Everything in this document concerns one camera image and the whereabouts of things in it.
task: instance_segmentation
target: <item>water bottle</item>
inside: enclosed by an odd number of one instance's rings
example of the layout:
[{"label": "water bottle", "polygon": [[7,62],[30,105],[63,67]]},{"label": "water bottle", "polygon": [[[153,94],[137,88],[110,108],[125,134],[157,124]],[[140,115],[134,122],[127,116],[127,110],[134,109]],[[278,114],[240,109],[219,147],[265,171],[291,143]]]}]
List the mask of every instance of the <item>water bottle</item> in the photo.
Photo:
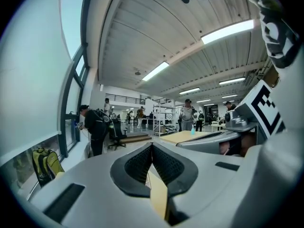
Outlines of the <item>water bottle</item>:
[{"label": "water bottle", "polygon": [[194,135],[194,133],[195,133],[194,125],[192,125],[191,134]]}]

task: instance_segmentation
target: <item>fluorescent light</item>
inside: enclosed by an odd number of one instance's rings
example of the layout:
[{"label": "fluorescent light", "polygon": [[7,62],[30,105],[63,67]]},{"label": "fluorescent light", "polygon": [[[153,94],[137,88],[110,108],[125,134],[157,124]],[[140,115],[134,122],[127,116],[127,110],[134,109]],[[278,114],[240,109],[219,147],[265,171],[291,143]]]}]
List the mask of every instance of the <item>fluorescent light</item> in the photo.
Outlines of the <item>fluorescent light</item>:
[{"label": "fluorescent light", "polygon": [[222,81],[222,82],[220,82],[219,84],[220,84],[220,85],[230,84],[230,83],[234,83],[234,82],[244,81],[245,79],[246,79],[245,77],[235,78],[235,79],[230,79],[230,80]]},{"label": "fluorescent light", "polygon": [[222,98],[228,98],[228,97],[235,97],[237,95],[227,95],[227,96],[223,96]]},{"label": "fluorescent light", "polygon": [[210,100],[197,101],[196,103],[205,102],[205,101],[210,101]]},{"label": "fluorescent light", "polygon": [[194,91],[198,91],[198,90],[200,90],[200,88],[195,88],[195,89],[190,89],[190,90],[182,91],[182,92],[180,92],[180,95],[184,95],[186,93],[190,93],[190,92],[194,92]]},{"label": "fluorescent light", "polygon": [[161,63],[159,66],[157,66],[156,69],[154,69],[152,72],[150,72],[146,77],[143,78],[143,81],[148,81],[153,76],[157,75],[159,72],[164,70],[169,64],[167,62]]},{"label": "fluorescent light", "polygon": [[254,22],[253,20],[248,20],[244,22],[240,22],[238,24],[230,25],[225,28],[221,28],[217,31],[214,31],[206,36],[203,36],[201,40],[204,42],[204,44],[210,43],[214,40],[233,35],[245,30],[253,29],[254,28]]}]

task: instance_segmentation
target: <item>yellow backpack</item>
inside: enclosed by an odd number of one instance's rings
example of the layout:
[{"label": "yellow backpack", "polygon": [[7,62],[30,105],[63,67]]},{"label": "yellow backpack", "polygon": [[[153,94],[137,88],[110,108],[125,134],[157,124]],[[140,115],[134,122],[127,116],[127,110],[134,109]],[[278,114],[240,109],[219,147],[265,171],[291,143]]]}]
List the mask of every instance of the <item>yellow backpack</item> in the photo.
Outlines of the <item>yellow backpack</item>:
[{"label": "yellow backpack", "polygon": [[32,161],[41,187],[55,179],[59,172],[64,172],[56,152],[39,148],[33,151]]}]

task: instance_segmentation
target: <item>person in gray shirt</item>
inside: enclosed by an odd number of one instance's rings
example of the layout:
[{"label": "person in gray shirt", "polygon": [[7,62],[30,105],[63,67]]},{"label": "person in gray shirt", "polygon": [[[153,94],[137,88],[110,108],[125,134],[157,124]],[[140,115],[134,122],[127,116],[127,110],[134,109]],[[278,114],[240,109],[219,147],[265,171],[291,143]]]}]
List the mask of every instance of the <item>person in gray shirt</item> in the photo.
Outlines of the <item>person in gray shirt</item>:
[{"label": "person in gray shirt", "polygon": [[191,131],[192,126],[194,124],[193,113],[194,113],[194,109],[191,106],[191,100],[190,99],[185,100],[185,105],[180,111],[182,131]]}]

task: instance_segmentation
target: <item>white shelf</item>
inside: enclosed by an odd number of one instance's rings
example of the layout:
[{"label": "white shelf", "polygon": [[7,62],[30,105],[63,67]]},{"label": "white shelf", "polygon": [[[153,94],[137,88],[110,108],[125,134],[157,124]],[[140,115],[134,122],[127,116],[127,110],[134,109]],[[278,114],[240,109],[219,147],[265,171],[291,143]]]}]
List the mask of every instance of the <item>white shelf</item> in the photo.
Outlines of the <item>white shelf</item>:
[{"label": "white shelf", "polygon": [[[161,111],[161,108],[166,108],[166,109],[172,109],[171,112],[160,112]],[[161,104],[159,105],[155,105],[153,107],[153,115],[154,116],[163,116],[161,114],[169,114],[170,115],[170,118],[167,119],[167,118],[155,118],[154,120],[156,120],[156,122],[153,121],[153,134],[155,135],[158,135],[158,136],[161,136],[161,135],[164,135],[164,134],[169,134],[169,133],[175,133],[176,132],[176,120],[175,120],[175,114],[176,114],[176,111],[175,111],[175,107],[170,107],[170,106],[163,106]],[[163,129],[163,127],[166,128],[166,132],[165,133],[161,133],[161,128]]]}]

